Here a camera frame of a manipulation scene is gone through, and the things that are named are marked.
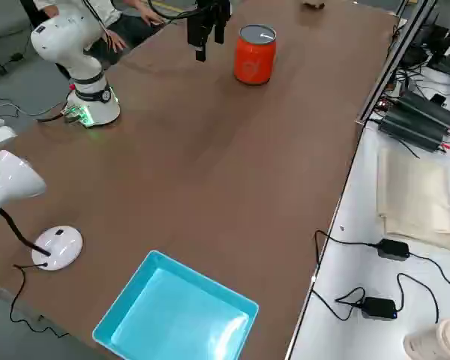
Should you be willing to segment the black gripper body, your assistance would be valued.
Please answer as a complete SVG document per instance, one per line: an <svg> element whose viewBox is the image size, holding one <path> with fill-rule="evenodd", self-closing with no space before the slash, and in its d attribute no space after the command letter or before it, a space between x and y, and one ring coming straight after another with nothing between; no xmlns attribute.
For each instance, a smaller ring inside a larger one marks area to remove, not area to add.
<svg viewBox="0 0 450 360"><path fill-rule="evenodd" d="M227 22L231 17L231 2L229 0L198 0L196 9L187 16L188 19L202 16L215 22Z"/></svg>

